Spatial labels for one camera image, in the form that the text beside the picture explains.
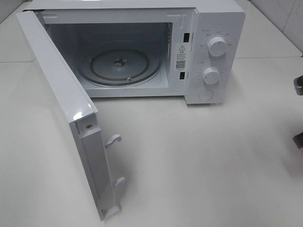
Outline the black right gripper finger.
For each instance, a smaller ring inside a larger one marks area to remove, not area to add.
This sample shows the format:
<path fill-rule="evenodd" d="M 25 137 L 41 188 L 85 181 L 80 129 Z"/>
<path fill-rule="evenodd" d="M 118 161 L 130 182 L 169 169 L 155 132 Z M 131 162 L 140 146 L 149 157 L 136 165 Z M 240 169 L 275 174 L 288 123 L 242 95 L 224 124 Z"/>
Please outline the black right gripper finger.
<path fill-rule="evenodd" d="M 293 137 L 293 141 L 298 148 L 303 147 L 303 133 L 297 134 Z"/>
<path fill-rule="evenodd" d="M 299 96 L 303 96 L 303 75 L 294 79 L 294 88 Z"/>

